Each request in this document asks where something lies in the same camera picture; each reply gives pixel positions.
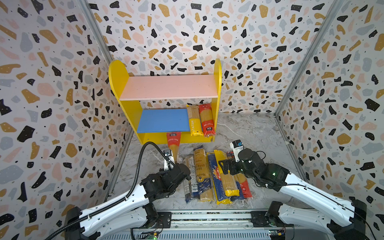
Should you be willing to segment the clear bag white label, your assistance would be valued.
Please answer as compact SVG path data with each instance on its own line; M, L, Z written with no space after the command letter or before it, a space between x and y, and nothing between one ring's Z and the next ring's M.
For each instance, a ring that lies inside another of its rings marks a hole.
M184 159L184 164L189 168L190 170L190 180L185 180L184 183L184 190L185 190L185 201L188 204L194 199L199 199L199 190L198 190L198 183L196 178L196 167L195 167L195 161L194 156L190 155L187 156Z

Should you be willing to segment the clear spaghetti bag Chinese text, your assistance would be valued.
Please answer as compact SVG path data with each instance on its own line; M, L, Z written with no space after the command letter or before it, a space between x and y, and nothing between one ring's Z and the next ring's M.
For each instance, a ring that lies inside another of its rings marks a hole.
M214 200L214 194L212 190L210 166L203 146L194 149L194 163L200 201L211 202Z

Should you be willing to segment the yellow Pastatime bag tall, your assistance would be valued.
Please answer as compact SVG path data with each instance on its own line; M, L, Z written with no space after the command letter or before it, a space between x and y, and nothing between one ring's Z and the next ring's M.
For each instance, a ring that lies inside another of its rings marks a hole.
M187 105L187 112L189 117L189 127L190 127L191 137L204 136L202 125L201 125L199 107Z

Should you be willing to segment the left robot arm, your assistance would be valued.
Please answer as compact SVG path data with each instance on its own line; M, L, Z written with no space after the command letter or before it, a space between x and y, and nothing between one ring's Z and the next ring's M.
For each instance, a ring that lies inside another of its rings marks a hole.
M99 240L125 229L150 228L159 214L153 202L172 195L191 172L184 164L176 164L168 171L150 174L143 179L129 197L120 195L96 207L71 209L66 217L66 240Z

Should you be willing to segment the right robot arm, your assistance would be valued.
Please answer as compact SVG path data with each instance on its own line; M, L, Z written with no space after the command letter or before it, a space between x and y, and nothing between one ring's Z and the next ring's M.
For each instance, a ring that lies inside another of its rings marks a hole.
M301 209L273 201L265 215L267 224L274 227L299 225L336 240L366 239L367 205L362 201L344 200L324 192L280 165L265 163L250 149L242 149L234 158L220 160L218 164L225 175L243 174L262 188L310 206L310 209Z

